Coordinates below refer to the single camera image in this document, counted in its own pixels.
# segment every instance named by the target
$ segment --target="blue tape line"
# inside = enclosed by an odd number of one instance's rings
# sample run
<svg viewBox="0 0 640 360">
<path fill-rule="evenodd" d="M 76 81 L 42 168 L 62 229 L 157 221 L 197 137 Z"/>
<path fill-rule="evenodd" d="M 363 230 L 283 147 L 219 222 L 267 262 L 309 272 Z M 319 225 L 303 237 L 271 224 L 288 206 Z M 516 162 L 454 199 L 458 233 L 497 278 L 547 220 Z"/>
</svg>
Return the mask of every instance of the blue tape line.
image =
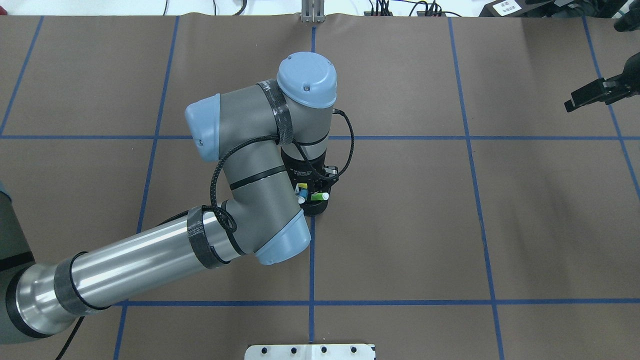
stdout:
<svg viewBox="0 0 640 360">
<path fill-rule="evenodd" d="M 147 178 L 145 180 L 145 189 L 142 193 L 142 203 L 140 205 L 140 216 L 138 217 L 138 227 L 136 229 L 136 233 L 140 233 L 142 231 L 142 223 L 145 218 L 145 210 L 147 208 L 147 197 L 149 193 L 149 183 L 151 182 L 151 173 L 154 168 L 154 158 L 156 156 L 156 148 L 158 143 L 158 138 L 160 134 L 160 125 L 162 122 L 162 114 L 164 109 L 164 98 L 166 97 L 166 88 L 169 83 L 169 75 L 171 74 L 171 62 L 173 61 L 173 49 L 175 48 L 175 38 L 178 34 L 178 25 L 180 24 L 180 17 L 175 17 L 175 23 L 173 25 L 173 36 L 171 39 L 171 47 L 169 49 L 169 59 L 166 64 L 166 72 L 164 73 L 164 85 L 162 89 L 162 96 L 160 98 L 160 106 L 158 108 L 158 117 L 156 120 L 156 131 L 154 132 L 154 143 L 151 146 L 151 155 L 149 156 L 149 166 L 147 168 Z M 113 351 L 113 360 L 117 360 L 120 356 L 120 346 L 122 344 L 122 333 L 124 332 L 124 323 L 127 318 L 127 308 L 129 307 L 129 301 L 125 300 L 124 305 L 122 306 L 122 315 L 120 317 L 120 327 L 118 328 L 118 337 L 116 340 L 115 349 Z"/>
<path fill-rule="evenodd" d="M 589 50 L 591 51 L 591 59 L 593 60 L 593 66 L 596 69 L 596 74 L 598 74 L 598 78 L 602 77 L 600 73 L 600 66 L 598 65 L 598 58 L 596 57 L 596 52 L 593 48 L 593 42 L 591 41 L 591 33 L 589 32 L 589 25 L 587 25 L 587 18 L 582 17 L 582 25 L 584 26 L 584 34 L 587 36 L 587 43 L 589 44 Z M 627 146 L 625 145 L 625 139 L 622 137 L 622 131 L 620 130 L 620 125 L 618 124 L 618 119 L 616 118 L 616 113 L 613 111 L 613 107 L 608 105 L 609 114 L 611 114 L 611 121 L 613 121 L 613 126 L 616 128 L 616 134 L 618 134 L 618 140 L 620 141 L 620 147 L 622 148 L 622 153 L 625 157 L 625 161 L 627 162 L 627 168 L 629 169 L 629 174 L 631 175 L 631 181 L 634 184 L 634 188 L 636 189 L 636 195 L 638 200 L 640 200 L 640 185 L 638 185 L 638 179 L 636 177 L 636 171 L 634 170 L 633 164 L 631 164 L 631 159 L 629 158 L 629 153 L 627 151 Z"/>
<path fill-rule="evenodd" d="M 316 51 L 316 27 L 313 26 L 311 28 L 311 52 L 314 53 Z"/>
<path fill-rule="evenodd" d="M 420 135 L 397 135 L 397 136 L 382 136 L 382 135 L 356 135 L 356 140 L 464 140 L 464 136 L 456 135 L 434 135 L 434 136 L 420 136 Z M 351 140 L 348 135 L 331 135 L 329 140 Z"/>
<path fill-rule="evenodd" d="M 36 45 L 36 40 L 38 39 L 38 34 L 40 33 L 40 28 L 42 27 L 43 21 L 44 21 L 44 16 L 41 16 L 40 21 L 38 21 L 38 26 L 36 27 L 36 31 L 35 33 L 33 33 L 33 38 L 31 39 L 31 45 L 29 45 L 27 56 L 25 56 L 24 62 L 22 63 L 22 68 L 20 69 L 18 80 L 16 80 L 15 86 L 13 87 L 13 92 L 11 93 L 11 98 L 9 99 L 9 105 L 7 105 L 6 111 L 4 112 L 4 118 L 2 119 L 2 124 L 0 124 L 0 135 L 2 135 L 2 133 L 4 132 L 4 127 L 6 126 L 6 122 L 7 120 L 9 120 L 9 114 L 11 113 L 11 108 L 13 106 L 15 96 L 18 94 L 18 89 L 20 88 L 20 83 L 22 82 L 24 71 L 27 69 L 27 64 L 29 63 L 29 58 L 31 57 L 31 52 L 33 51 L 33 47 Z"/>
<path fill-rule="evenodd" d="M 124 333 L 124 323 L 127 319 L 127 302 L 123 301 L 122 312 L 120 313 L 120 325 L 118 326 L 118 337 L 116 338 L 116 346 L 113 349 L 113 360 L 120 357 L 120 346 L 122 345 L 122 334 Z"/>
<path fill-rule="evenodd" d="M 173 49 L 175 47 L 175 38 L 178 35 L 178 25 L 180 24 L 180 17 L 175 17 L 175 24 L 173 25 L 173 37 L 171 40 L 171 48 L 169 50 L 169 59 L 166 63 L 166 72 L 164 73 L 164 85 L 162 89 L 162 96 L 160 97 L 160 106 L 158 107 L 158 117 L 156 120 L 156 131 L 154 133 L 154 143 L 151 145 L 151 156 L 149 157 L 149 166 L 147 168 L 147 178 L 145 180 L 145 189 L 142 194 L 142 204 L 140 205 L 140 216 L 138 217 L 137 233 L 142 231 L 142 223 L 145 219 L 145 210 L 147 207 L 147 197 L 149 193 L 149 184 L 151 183 L 151 174 L 154 169 L 154 160 L 156 157 L 156 149 L 158 138 L 160 134 L 160 125 L 162 123 L 162 114 L 164 110 L 164 99 L 166 98 L 166 89 L 169 85 L 169 76 L 171 74 L 171 62 L 173 61 Z"/>
<path fill-rule="evenodd" d="M 489 295 L 491 296 L 493 310 L 493 325 L 495 327 L 495 337 L 498 345 L 498 355 L 500 360 L 504 360 L 504 349 L 502 347 L 502 333 L 500 332 L 500 320 L 498 316 L 498 307 L 495 304 L 495 290 L 493 288 L 493 274 L 491 271 L 491 260 L 489 258 L 489 246 L 486 241 L 486 231 L 484 228 L 484 217 L 482 213 L 482 204 L 480 203 L 480 191 L 478 190 L 478 182 L 476 177 L 476 164 L 474 162 L 473 150 L 471 148 L 471 137 L 469 133 L 469 125 L 467 121 L 467 109 L 465 107 L 465 97 L 462 91 L 462 80 L 460 78 L 460 67 L 458 66 L 458 54 L 456 52 L 456 40 L 453 33 L 453 25 L 451 18 L 447 18 L 449 23 L 449 37 L 451 38 L 451 52 L 453 54 L 453 65 L 456 69 L 456 81 L 458 83 L 458 97 L 460 98 L 460 110 L 462 112 L 462 122 L 465 126 L 465 137 L 467 138 L 467 153 L 469 156 L 469 166 L 471 167 L 471 179 L 474 185 L 474 195 L 476 197 L 476 209 L 478 221 L 480 221 L 480 232 L 484 249 L 484 265 L 486 267 L 486 277 L 489 282 Z"/>
<path fill-rule="evenodd" d="M 114 306 L 127 307 L 252 307 L 309 306 L 307 300 L 139 300 L 121 301 Z M 563 304 L 640 304 L 639 298 L 593 299 L 471 299 L 471 300 L 314 300 L 314 306 L 490 306 L 490 305 L 563 305 Z"/>
<path fill-rule="evenodd" d="M 153 135 L 2 135 L 16 140 L 152 140 Z"/>
<path fill-rule="evenodd" d="M 191 135 L 158 135 L 160 140 L 193 140 Z"/>
<path fill-rule="evenodd" d="M 596 60 L 596 52 L 593 50 L 593 43 L 591 42 L 591 33 L 589 32 L 589 26 L 587 25 L 587 18 L 582 16 L 582 26 L 584 27 L 584 34 L 587 36 L 587 42 L 589 43 L 589 50 L 591 51 L 591 59 L 593 60 L 593 65 L 596 67 L 596 74 L 599 78 L 602 77 L 602 73 L 600 72 L 600 67 L 598 66 L 598 60 Z"/>
<path fill-rule="evenodd" d="M 555 304 L 640 304 L 640 299 L 511 299 L 496 300 L 498 305 L 555 305 Z"/>
<path fill-rule="evenodd" d="M 185 306 L 185 307 L 208 307 L 208 306 L 222 306 L 222 307 L 246 307 L 246 306 L 308 306 L 307 300 L 253 300 L 253 301 L 199 301 L 199 300 L 177 300 L 177 301 L 162 301 L 162 300 L 140 300 L 140 301 L 128 301 L 127 306 L 158 306 L 158 307 L 172 307 L 172 306 Z"/>
<path fill-rule="evenodd" d="M 450 306 L 491 305 L 491 300 L 317 300 L 317 306 Z"/>
<path fill-rule="evenodd" d="M 316 217 L 311 218 L 311 243 L 309 244 L 309 343 L 316 338 Z"/>
<path fill-rule="evenodd" d="M 502 136 L 470 135 L 471 140 L 619 140 L 618 136 Z M 0 135 L 6 140 L 153 140 L 155 135 Z M 356 140 L 466 140 L 461 135 L 356 135 Z M 158 135 L 158 140 L 192 140 L 191 135 Z M 350 140 L 348 135 L 331 135 L 329 140 Z M 640 140 L 640 136 L 622 136 L 623 140 Z"/>
<path fill-rule="evenodd" d="M 620 126 L 618 125 L 618 119 L 616 119 L 616 113 L 613 112 L 613 107 L 609 105 L 609 113 L 611 114 L 611 120 L 613 121 L 613 126 L 616 128 L 616 132 L 618 133 L 618 138 L 620 140 L 620 147 L 622 148 L 622 154 L 625 157 L 625 161 L 627 162 L 627 168 L 629 169 L 629 174 L 631 174 L 631 181 L 636 188 L 636 195 L 638 196 L 638 200 L 640 200 L 640 185 L 638 185 L 638 179 L 636 177 L 636 171 L 634 170 L 633 164 L 631 164 L 631 158 L 629 157 L 629 153 L 627 151 L 627 146 L 625 145 L 625 141 L 622 137 L 622 132 L 620 131 Z"/>
</svg>

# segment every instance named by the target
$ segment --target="black tape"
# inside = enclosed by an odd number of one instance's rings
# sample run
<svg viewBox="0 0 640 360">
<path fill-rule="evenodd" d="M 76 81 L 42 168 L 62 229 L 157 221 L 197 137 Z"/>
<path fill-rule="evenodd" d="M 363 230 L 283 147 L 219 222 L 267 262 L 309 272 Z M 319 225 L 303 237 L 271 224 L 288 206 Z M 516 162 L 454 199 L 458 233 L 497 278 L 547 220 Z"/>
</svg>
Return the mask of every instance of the black tape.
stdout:
<svg viewBox="0 0 640 360">
<path fill-rule="evenodd" d="M 320 140 L 316 140 L 314 142 L 298 142 L 300 146 L 311 146 L 321 143 L 326 137 L 329 136 L 329 133 L 326 133 Z"/>
<path fill-rule="evenodd" d="M 89 304 L 80 296 L 76 288 L 71 274 L 71 267 L 74 261 L 83 254 L 86 254 L 86 251 L 78 252 L 72 258 L 68 258 L 58 264 L 53 277 L 53 290 L 58 302 L 60 302 L 60 306 L 69 313 L 77 316 L 93 314 L 109 308 L 109 306 L 97 307 Z"/>
<path fill-rule="evenodd" d="M 207 235 L 204 232 L 204 220 L 202 218 L 202 206 L 196 206 L 187 214 L 187 235 L 189 243 L 196 258 L 202 266 L 213 269 L 229 264 L 230 261 L 222 260 L 216 251 L 209 245 Z"/>
<path fill-rule="evenodd" d="M 235 190 L 237 188 L 240 188 L 244 185 L 249 185 L 251 183 L 254 183 L 258 180 L 262 180 L 267 176 L 272 176 L 275 175 L 279 172 L 283 172 L 286 171 L 287 169 L 284 167 L 284 165 L 280 165 L 279 167 L 275 167 L 275 168 L 271 168 L 269 170 L 265 170 L 263 172 L 259 172 L 258 174 L 252 175 L 252 176 L 248 176 L 242 180 L 238 180 L 236 182 L 234 182 L 233 184 L 229 185 L 229 188 L 231 188 L 231 190 Z"/>
<path fill-rule="evenodd" d="M 280 137 L 280 145 L 286 145 L 293 142 L 293 122 L 291 121 L 291 113 L 284 97 L 282 89 L 275 79 L 269 79 L 257 83 L 271 105 L 273 117 L 278 126 L 278 136 Z"/>
<path fill-rule="evenodd" d="M 18 282 L 20 281 L 20 277 L 26 270 L 27 268 L 18 271 L 9 282 L 9 286 L 6 289 L 6 297 L 4 298 L 6 312 L 7 315 L 9 315 L 9 319 L 11 320 L 13 326 L 15 326 L 15 328 L 18 329 L 21 333 L 34 339 L 48 338 L 52 334 L 43 334 L 39 331 L 33 330 L 29 325 L 27 325 L 26 322 L 24 322 L 24 319 L 20 315 L 20 311 L 18 311 L 18 303 L 15 301 L 15 292 L 18 289 Z"/>
<path fill-rule="evenodd" d="M 10 256 L 8 258 L 4 258 L 0 260 L 0 272 L 5 270 L 9 270 L 11 268 L 15 268 L 16 266 L 24 265 L 27 263 L 34 262 L 33 254 L 31 251 L 23 252 L 22 254 L 17 254 L 14 256 Z"/>
</svg>

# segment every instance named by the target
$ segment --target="metal bracket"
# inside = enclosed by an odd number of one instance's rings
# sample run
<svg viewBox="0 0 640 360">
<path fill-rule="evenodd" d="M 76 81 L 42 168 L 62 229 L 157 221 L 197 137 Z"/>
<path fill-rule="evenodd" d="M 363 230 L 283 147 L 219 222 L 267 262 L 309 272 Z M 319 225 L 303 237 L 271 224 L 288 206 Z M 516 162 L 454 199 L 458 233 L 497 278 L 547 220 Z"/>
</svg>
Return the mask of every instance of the metal bracket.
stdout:
<svg viewBox="0 0 640 360">
<path fill-rule="evenodd" d="M 375 360 L 376 346 L 371 344 L 253 345 L 244 360 Z"/>
<path fill-rule="evenodd" d="M 324 0 L 302 0 L 302 22 L 324 22 Z"/>
</svg>

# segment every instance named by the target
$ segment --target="white label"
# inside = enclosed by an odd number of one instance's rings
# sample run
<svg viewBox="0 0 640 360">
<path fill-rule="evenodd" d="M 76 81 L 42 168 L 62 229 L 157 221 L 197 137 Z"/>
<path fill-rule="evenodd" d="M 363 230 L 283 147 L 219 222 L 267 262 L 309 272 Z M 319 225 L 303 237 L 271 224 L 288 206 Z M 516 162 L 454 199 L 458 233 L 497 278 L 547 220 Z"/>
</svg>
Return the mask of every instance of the white label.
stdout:
<svg viewBox="0 0 640 360">
<path fill-rule="evenodd" d="M 493 8 L 500 14 L 500 16 L 509 15 L 510 13 L 515 13 L 518 10 L 522 10 L 520 5 L 518 5 L 515 0 L 497 3 L 493 6 Z"/>
</svg>

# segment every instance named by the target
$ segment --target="blue cap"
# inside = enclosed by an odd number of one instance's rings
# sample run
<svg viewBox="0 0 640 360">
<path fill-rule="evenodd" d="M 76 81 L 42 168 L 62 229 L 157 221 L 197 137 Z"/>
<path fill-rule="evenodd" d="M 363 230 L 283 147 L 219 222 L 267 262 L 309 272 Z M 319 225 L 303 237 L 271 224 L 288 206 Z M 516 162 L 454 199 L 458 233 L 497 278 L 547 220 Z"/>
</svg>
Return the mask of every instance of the blue cap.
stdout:
<svg viewBox="0 0 640 360">
<path fill-rule="evenodd" d="M 281 263 L 303 252 L 310 242 L 311 234 L 307 221 L 304 212 L 300 210 L 282 230 L 255 252 L 255 256 L 263 265 Z"/>
<path fill-rule="evenodd" d="M 217 161 L 220 150 L 220 94 L 187 106 L 184 116 L 200 157 L 204 161 Z"/>
<path fill-rule="evenodd" d="M 335 103 L 338 75 L 320 54 L 303 51 L 289 55 L 280 63 L 276 79 L 282 91 L 302 105 L 325 109 Z"/>
<path fill-rule="evenodd" d="M 4 187 L 2 181 L 0 181 L 0 193 L 5 194 L 9 198 L 9 200 L 11 200 L 11 195 L 9 195 L 9 193 L 6 191 L 6 188 Z"/>
</svg>

